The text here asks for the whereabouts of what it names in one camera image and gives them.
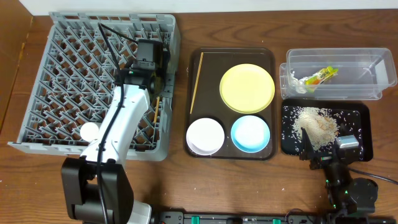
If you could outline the light blue bowl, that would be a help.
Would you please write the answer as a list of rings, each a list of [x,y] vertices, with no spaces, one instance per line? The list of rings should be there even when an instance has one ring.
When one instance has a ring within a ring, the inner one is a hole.
[[[262,151],[271,139],[267,123],[260,117],[246,115],[237,119],[231,127],[233,144],[246,153]]]

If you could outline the white cup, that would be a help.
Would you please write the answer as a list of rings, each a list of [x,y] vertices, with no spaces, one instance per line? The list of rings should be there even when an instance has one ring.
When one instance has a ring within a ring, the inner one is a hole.
[[[92,142],[98,137],[101,123],[87,122],[80,128],[80,136],[87,142]]]

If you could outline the green orange snack wrapper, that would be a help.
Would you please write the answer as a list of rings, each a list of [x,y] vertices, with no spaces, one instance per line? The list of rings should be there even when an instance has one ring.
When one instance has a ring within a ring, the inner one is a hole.
[[[313,93],[317,89],[317,85],[321,85],[323,82],[329,80],[338,73],[337,68],[328,66],[323,68],[318,72],[314,73],[312,76],[305,79],[304,84],[306,85],[306,90]]]

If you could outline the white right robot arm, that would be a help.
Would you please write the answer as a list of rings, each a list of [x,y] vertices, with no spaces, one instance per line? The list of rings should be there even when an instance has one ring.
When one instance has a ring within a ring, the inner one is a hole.
[[[324,171],[325,188],[334,210],[325,215],[326,223],[367,223],[375,212],[378,185],[366,178],[352,178],[349,165],[359,160],[359,142],[353,135],[335,139],[330,152],[314,150],[302,129],[303,150],[300,160],[310,161],[310,169]]]

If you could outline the wooden chopstick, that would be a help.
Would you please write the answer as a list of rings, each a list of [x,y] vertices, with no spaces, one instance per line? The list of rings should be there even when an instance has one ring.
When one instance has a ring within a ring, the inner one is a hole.
[[[156,98],[154,121],[153,121],[154,124],[156,124],[156,122],[157,122],[157,117],[158,117],[158,113],[159,113],[159,105],[160,105],[160,97],[158,96]]]
[[[199,81],[199,78],[200,78],[200,72],[201,72],[201,65],[202,65],[202,62],[203,62],[203,56],[204,56],[204,52],[202,52],[200,54],[200,61],[199,61],[199,64],[198,64],[197,76],[196,76],[196,79],[195,79],[195,85],[194,85],[194,89],[193,89],[192,102],[191,102],[191,107],[190,107],[190,114],[192,114],[193,107],[194,107],[194,104],[195,104],[195,98],[196,98],[196,94],[197,94],[197,86],[198,86],[198,81]]]

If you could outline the pile of rice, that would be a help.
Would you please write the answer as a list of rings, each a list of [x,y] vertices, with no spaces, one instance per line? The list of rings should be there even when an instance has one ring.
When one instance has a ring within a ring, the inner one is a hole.
[[[341,136],[353,135],[359,145],[363,144],[361,115],[356,110],[283,106],[281,144],[284,153],[296,156],[301,153],[303,129],[315,151],[330,151]]]

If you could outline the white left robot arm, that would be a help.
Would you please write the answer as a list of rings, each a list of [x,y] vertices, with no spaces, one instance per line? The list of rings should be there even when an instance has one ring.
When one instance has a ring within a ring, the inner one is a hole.
[[[139,39],[137,57],[118,71],[111,106],[98,134],[78,158],[68,157],[61,176],[68,216],[83,223],[154,223],[152,207],[134,200],[124,170],[136,128],[151,99],[164,89],[170,52]]]

